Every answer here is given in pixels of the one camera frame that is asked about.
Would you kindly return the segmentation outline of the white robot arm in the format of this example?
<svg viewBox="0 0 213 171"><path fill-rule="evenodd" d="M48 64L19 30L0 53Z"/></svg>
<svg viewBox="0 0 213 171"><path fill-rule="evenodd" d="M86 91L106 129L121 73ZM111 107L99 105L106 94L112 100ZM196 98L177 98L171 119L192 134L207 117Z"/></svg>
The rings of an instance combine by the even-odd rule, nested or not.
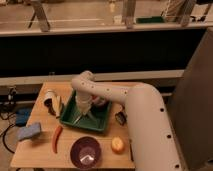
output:
<svg viewBox="0 0 213 171"><path fill-rule="evenodd" d="M154 86L94 82L90 71L75 76L71 85L83 111L89 110L92 95L125 108L135 171L183 171L163 98Z"/></svg>

